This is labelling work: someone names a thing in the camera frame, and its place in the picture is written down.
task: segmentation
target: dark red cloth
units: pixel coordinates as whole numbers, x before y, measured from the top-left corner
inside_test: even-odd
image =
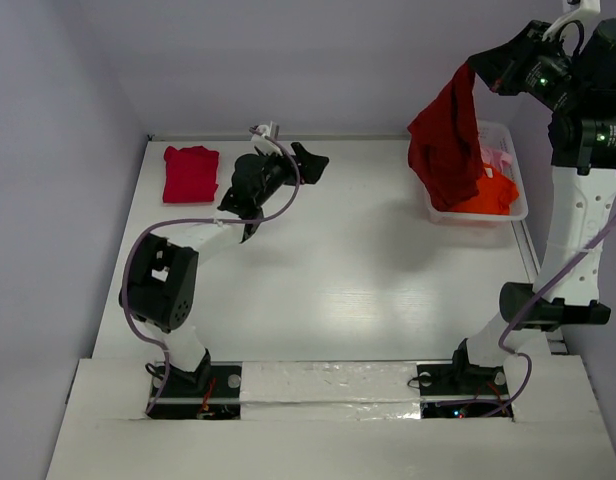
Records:
[[[474,196],[484,167],[472,90],[475,72],[462,65],[439,96],[408,127],[408,164],[432,205],[447,211]]]
[[[211,203],[217,191],[219,152],[205,147],[168,147],[164,203]]]

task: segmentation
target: cloth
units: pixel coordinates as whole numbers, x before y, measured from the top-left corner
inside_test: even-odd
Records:
[[[472,90],[475,72],[462,65],[439,96],[408,127],[408,164],[439,211],[476,196],[483,173]]]
[[[484,163],[482,168],[486,174],[477,180],[479,195],[455,205],[450,211],[510,215],[510,205],[519,198],[515,182],[487,163]]]
[[[491,147],[481,147],[481,159],[499,173],[504,173],[505,169],[512,165],[512,155]]]
[[[168,147],[164,203],[211,203],[215,200],[219,152],[205,147]]]

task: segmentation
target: gray wall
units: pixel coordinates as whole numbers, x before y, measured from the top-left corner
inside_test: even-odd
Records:
[[[0,0],[0,480],[45,477],[145,145],[82,13]]]
[[[152,133],[396,133],[474,52],[559,0],[80,0]],[[478,88],[480,117],[520,99]]]
[[[604,18],[616,15],[616,0],[605,0],[602,7]],[[528,227],[540,259],[545,252],[553,201],[549,123],[550,112],[526,96],[510,125],[528,197]],[[572,327],[564,329],[564,334],[570,351],[584,359],[616,449],[616,229],[604,245],[599,288],[601,301],[613,309],[610,323],[603,327]]]

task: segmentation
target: white plastic basket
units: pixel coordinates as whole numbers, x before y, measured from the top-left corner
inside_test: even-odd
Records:
[[[517,162],[517,154],[515,147],[512,144],[510,131],[505,125],[493,122],[484,122],[479,120],[479,142],[486,147],[496,148],[503,152],[507,152],[512,156],[512,164],[506,167],[503,172],[506,177],[515,182],[519,191],[519,198],[510,205],[510,215],[486,215],[482,213],[457,213],[457,212],[440,212],[435,209],[430,203],[430,195],[424,188],[426,207],[430,214],[430,220],[434,223],[492,223],[501,224],[503,222],[515,222],[523,220],[528,216],[528,202],[526,201],[526,192],[524,184],[521,180],[521,172],[519,171],[519,163]]]

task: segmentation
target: white table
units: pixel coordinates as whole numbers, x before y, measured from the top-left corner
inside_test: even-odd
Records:
[[[496,313],[505,281],[528,281],[510,224],[428,221],[422,186],[407,165],[407,141],[304,144],[330,157],[322,180],[303,187],[292,208],[251,240],[199,269],[188,322],[214,360],[449,358]],[[148,225],[215,210],[162,204],[168,145],[148,145],[94,358],[158,356],[134,338],[118,305],[128,251]],[[221,152],[218,204],[234,161],[252,146],[204,145]],[[275,212],[290,193],[284,187],[265,211]]]
[[[250,145],[204,144],[222,154],[220,200],[234,160]],[[577,357],[536,359],[537,373],[514,405],[518,423],[326,421],[340,413],[319,405],[296,415],[301,404],[282,412],[283,421],[274,411],[228,422],[145,420],[143,363],[159,351],[125,324],[117,304],[123,263],[147,225],[214,211],[162,205],[167,145],[151,142],[146,151],[93,359],[80,363],[49,480],[616,479],[615,455]],[[503,282],[532,277],[522,229],[428,222],[406,164],[407,142],[305,146],[331,158],[322,181],[303,188],[286,215],[246,244],[200,268],[188,321],[214,360],[446,359],[495,313]],[[289,195],[289,188],[279,192],[266,211]],[[392,400],[418,405],[401,378],[409,372],[392,371],[383,383],[361,383],[376,386],[371,397],[389,389]],[[523,367],[515,378],[510,371],[509,382],[523,376]],[[306,385],[315,378],[308,375]],[[342,382],[342,391],[348,386]],[[264,395],[276,395],[265,387]]]

